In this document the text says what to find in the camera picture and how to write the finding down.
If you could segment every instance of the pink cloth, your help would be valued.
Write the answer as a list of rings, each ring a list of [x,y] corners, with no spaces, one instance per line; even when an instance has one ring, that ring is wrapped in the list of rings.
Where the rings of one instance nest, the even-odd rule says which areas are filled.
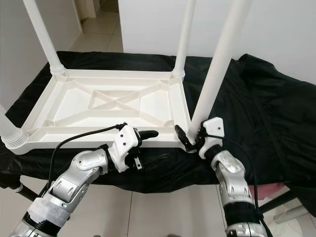
[[[258,185],[258,200],[263,200],[266,197],[277,193],[283,187],[284,187],[284,184],[281,184],[281,183]],[[250,185],[249,189],[250,189],[252,197],[254,197],[253,185]]]

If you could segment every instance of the white wall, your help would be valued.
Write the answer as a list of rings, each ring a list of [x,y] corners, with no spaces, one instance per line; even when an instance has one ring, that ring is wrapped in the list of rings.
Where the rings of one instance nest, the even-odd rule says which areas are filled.
[[[72,0],[38,0],[53,44],[67,50],[80,34]],[[0,1],[0,103],[8,109],[47,62],[22,0]]]
[[[119,0],[124,52],[176,55],[185,0]],[[231,0],[197,0],[189,55],[212,56]],[[316,83],[316,1],[254,0],[234,58]]]

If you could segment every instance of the black cable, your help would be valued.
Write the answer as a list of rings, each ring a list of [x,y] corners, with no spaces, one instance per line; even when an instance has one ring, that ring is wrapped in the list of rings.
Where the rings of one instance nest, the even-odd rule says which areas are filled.
[[[232,144],[234,144],[235,146],[237,146],[247,157],[249,163],[250,163],[250,166],[251,166],[251,169],[252,169],[252,173],[253,173],[253,189],[254,189],[254,200],[255,200],[255,209],[257,211],[257,214],[259,216],[259,219],[262,223],[262,225],[264,226],[264,228],[266,229],[266,232],[267,232],[267,235],[268,237],[273,237],[272,236],[272,233],[270,232],[266,222],[264,221],[264,216],[263,214],[260,212],[260,208],[259,208],[259,203],[258,203],[258,183],[257,183],[257,173],[256,173],[256,169],[255,169],[255,166],[252,162],[252,159],[250,158],[250,155],[246,152],[246,150],[240,145],[238,144],[237,142],[229,139],[229,138],[226,138],[226,137],[221,137],[221,136],[215,136],[215,135],[208,135],[208,134],[205,134],[206,137],[213,137],[213,138],[218,138],[218,139],[221,139],[223,141],[228,141]]]
[[[57,145],[57,147],[54,149],[53,154],[51,156],[48,181],[47,181],[47,184],[45,185],[45,187],[40,192],[39,197],[41,197],[44,193],[46,193],[47,190],[49,189],[49,187],[51,186],[51,183],[53,181],[53,171],[54,171],[54,166],[55,166],[55,154],[56,154],[56,152],[59,150],[59,148],[61,146],[63,146],[67,142],[70,142],[72,140],[75,140],[75,139],[78,139],[78,138],[81,138],[81,137],[84,137],[84,136],[88,136],[88,135],[92,135],[92,134],[96,134],[96,133],[100,133],[100,132],[106,132],[106,131],[109,131],[109,130],[112,130],[112,129],[115,129],[115,128],[116,129],[122,129],[125,125],[126,125],[126,123],[117,124],[117,125],[112,126],[112,127],[107,127],[107,128],[102,128],[102,129],[91,131],[91,132],[86,132],[86,133],[83,133],[83,134],[79,134],[77,136],[70,137],[70,138],[62,141],[61,143],[59,143]]]

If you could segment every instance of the black cloth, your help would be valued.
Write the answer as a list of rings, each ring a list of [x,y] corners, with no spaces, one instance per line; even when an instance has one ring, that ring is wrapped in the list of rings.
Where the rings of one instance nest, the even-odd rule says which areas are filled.
[[[171,71],[175,63],[175,57],[163,55],[61,51],[58,56],[68,69]],[[190,116],[210,62],[210,58],[187,57],[183,86]],[[46,65],[8,110],[7,117],[17,127],[22,126],[50,78]],[[210,118],[223,118],[225,136],[240,143],[251,155],[259,184],[285,182],[314,188],[315,104],[316,86],[279,73],[269,62],[244,55],[231,60]],[[241,160],[246,180],[252,183],[252,171],[243,152],[227,142],[224,148]],[[60,172],[75,154],[85,149],[61,149],[55,172]],[[52,149],[37,149],[18,156],[0,143],[0,173],[47,179],[51,154]],[[214,172],[197,154],[178,148],[142,148],[140,159],[144,173],[113,171],[95,183],[155,193],[217,182]]]

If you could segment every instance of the tiled floor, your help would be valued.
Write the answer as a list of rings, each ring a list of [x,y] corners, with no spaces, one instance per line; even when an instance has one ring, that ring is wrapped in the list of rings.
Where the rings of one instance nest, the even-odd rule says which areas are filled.
[[[109,6],[116,9],[113,2]],[[123,52],[119,14],[101,12],[87,19],[71,51]],[[45,181],[23,177],[39,192]],[[0,189],[0,236],[8,236],[31,203],[10,189]],[[305,215],[277,225],[272,217],[293,208],[293,201],[265,214],[274,237],[315,237],[316,218]],[[170,194],[139,194],[112,186],[91,185],[58,237],[224,237],[226,223],[215,185],[191,186]]]

